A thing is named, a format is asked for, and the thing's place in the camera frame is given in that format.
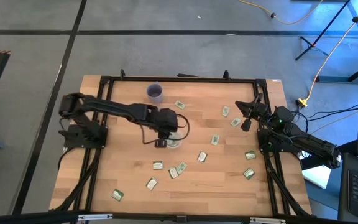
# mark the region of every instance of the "concrete floor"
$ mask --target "concrete floor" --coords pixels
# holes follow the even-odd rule
[[[358,1],[352,0],[357,12]],[[286,21],[304,15],[315,2],[268,0],[264,6]],[[322,30],[342,3],[323,3],[306,21],[284,26],[263,11],[236,0],[88,1],[80,30]],[[72,28],[80,0],[0,0],[0,29]],[[351,24],[348,9],[330,30],[345,31]],[[316,37],[307,37],[310,41]],[[0,81],[0,215],[10,212],[25,162],[47,104],[68,36],[0,35],[0,50],[12,56]],[[339,37],[322,38],[318,47],[329,52]],[[58,99],[78,91],[83,75],[166,75],[178,73],[234,78],[278,78],[288,107],[305,97],[325,57],[308,52],[298,37],[261,36],[78,36],[75,40]],[[346,38],[322,75],[349,76],[358,70],[358,37]],[[317,83],[305,115],[348,108],[357,104],[358,85]],[[342,115],[315,121],[310,131]],[[357,138],[358,117],[353,116],[316,133],[341,145]],[[47,211],[57,175],[63,138],[58,135],[55,107],[24,212]]]

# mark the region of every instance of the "paper money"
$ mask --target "paper money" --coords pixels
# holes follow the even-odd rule
[[[219,142],[219,135],[214,134],[214,136],[212,137],[212,140],[211,140],[211,144],[214,146],[217,146],[218,142]]]
[[[237,125],[239,125],[239,123],[241,123],[241,119],[236,118],[230,124],[231,124],[231,126],[236,127]]]
[[[153,170],[164,169],[164,164],[162,161],[153,162]]]
[[[124,193],[119,191],[118,189],[114,189],[114,191],[111,194],[111,197],[116,199],[117,201],[121,201],[122,197],[124,196]]]
[[[198,154],[197,160],[200,161],[200,162],[205,162],[206,156],[207,156],[207,153],[205,153],[205,152],[200,152],[200,153]]]
[[[154,179],[153,177],[150,178],[150,180],[147,182],[146,187],[150,190],[153,190],[153,188],[157,185],[158,180]]]
[[[187,167],[187,164],[184,162],[181,162],[179,164],[179,166],[177,167],[178,174],[180,175],[181,173],[183,173],[183,171],[185,171],[186,167]]]
[[[224,106],[223,110],[222,110],[222,116],[227,117],[227,115],[229,114],[229,110],[230,110],[230,107]]]
[[[177,178],[179,176],[177,169],[174,167],[171,167],[168,169],[169,175],[171,176],[171,179]]]
[[[251,168],[248,168],[244,173],[244,177],[247,178],[247,180],[251,179],[251,177],[255,174],[254,170],[252,170]]]
[[[246,158],[247,160],[255,159],[256,158],[255,152],[254,151],[246,152]]]
[[[184,103],[182,103],[182,102],[180,102],[179,100],[177,100],[176,102],[175,102],[175,106],[177,106],[177,107],[179,107],[180,109],[185,109],[185,104]]]

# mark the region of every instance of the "wooden table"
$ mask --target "wooden table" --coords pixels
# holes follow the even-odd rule
[[[80,91],[96,96],[100,76],[84,76]],[[112,101],[118,103],[151,104],[146,88],[151,82],[115,81]],[[157,149],[143,145],[138,125],[124,118],[108,116],[108,141],[102,150],[91,210],[94,212],[158,213],[192,215],[260,215],[271,216],[269,190],[264,159],[258,150],[257,122],[249,132],[232,127],[241,112],[234,102],[254,99],[251,84],[160,82],[163,103],[190,121],[190,134],[177,149]],[[270,104],[286,105],[280,80],[267,80]],[[176,100],[186,104],[181,110]],[[221,115],[223,106],[231,108],[227,118]],[[220,135],[218,146],[211,145],[213,134]],[[157,133],[145,128],[146,141]],[[257,158],[247,161],[244,153],[255,151]],[[205,163],[197,161],[200,151],[206,152]],[[83,149],[73,150],[62,160],[53,191],[50,208],[59,206],[73,190],[80,175]],[[280,153],[285,183],[295,200],[311,213],[305,181],[299,161],[290,153]],[[153,170],[153,161],[163,161],[164,170]],[[181,176],[171,179],[168,168],[183,161],[188,164]],[[255,175],[247,180],[242,173],[252,168]],[[158,184],[153,191],[145,185],[154,177]],[[111,194],[114,189],[125,193],[120,202]],[[282,213],[280,191],[276,186],[279,212]],[[80,208],[85,206],[87,189]]]

